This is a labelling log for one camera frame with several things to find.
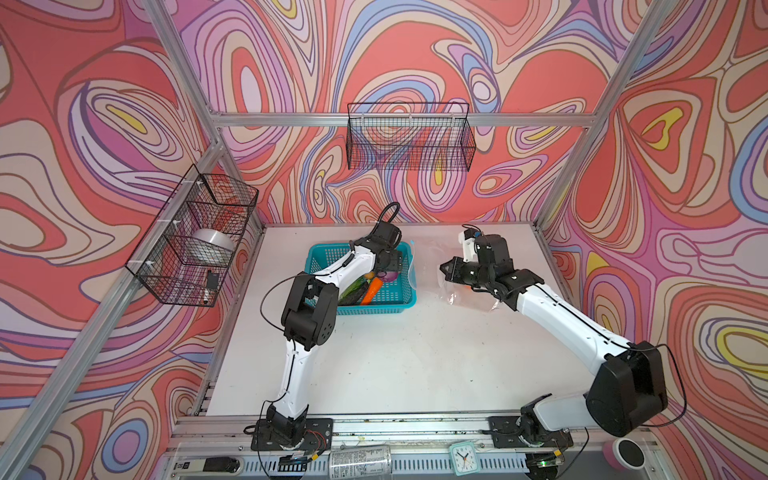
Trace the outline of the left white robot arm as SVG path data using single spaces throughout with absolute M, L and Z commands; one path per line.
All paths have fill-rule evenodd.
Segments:
M 367 274 L 397 266 L 402 232 L 390 222 L 377 222 L 371 232 L 349 243 L 347 252 L 328 267 L 301 272 L 284 305 L 279 329 L 286 339 L 286 367 L 282 392 L 268 400 L 265 423 L 283 436 L 305 430 L 309 401 L 306 384 L 311 377 L 313 349 L 323 345 L 334 331 L 341 294 Z

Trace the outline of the purple red onion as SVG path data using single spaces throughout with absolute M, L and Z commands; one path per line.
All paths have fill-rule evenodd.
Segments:
M 399 277 L 398 272 L 395 272 L 395 271 L 384 272 L 382 276 L 382 281 L 384 283 L 392 283 L 396 281 L 398 277 Z

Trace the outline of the orange carrot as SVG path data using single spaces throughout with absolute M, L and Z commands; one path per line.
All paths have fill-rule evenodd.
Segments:
M 366 290 L 364 296 L 362 297 L 360 304 L 362 306 L 367 306 L 372 303 L 372 301 L 375 299 L 378 292 L 381 290 L 383 286 L 383 281 L 380 277 L 374 277 L 371 282 L 368 285 L 368 289 Z

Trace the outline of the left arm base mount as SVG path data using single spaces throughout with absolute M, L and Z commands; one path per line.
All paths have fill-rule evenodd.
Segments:
M 332 445 L 334 420 L 328 417 L 298 419 L 269 413 L 255 424 L 247 425 L 243 433 L 251 437 L 252 451 L 322 451 Z

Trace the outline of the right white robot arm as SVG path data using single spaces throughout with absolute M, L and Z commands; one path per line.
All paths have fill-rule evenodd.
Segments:
M 464 226 L 462 253 L 444 262 L 446 281 L 491 295 L 534 321 L 567 347 L 587 368 L 584 393 L 542 395 L 520 410 L 515 435 L 538 446 L 554 432 L 599 428 L 623 437 L 668 406 L 664 363 L 657 346 L 634 343 L 573 307 L 529 269 L 518 269 L 504 237 Z

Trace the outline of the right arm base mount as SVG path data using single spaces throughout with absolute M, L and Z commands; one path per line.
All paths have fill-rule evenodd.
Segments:
M 496 448 L 551 448 L 568 449 L 574 445 L 566 430 L 550 431 L 537 419 L 534 407 L 550 394 L 542 395 L 524 405 L 517 416 L 491 416 L 488 428 L 481 433 L 489 435 Z

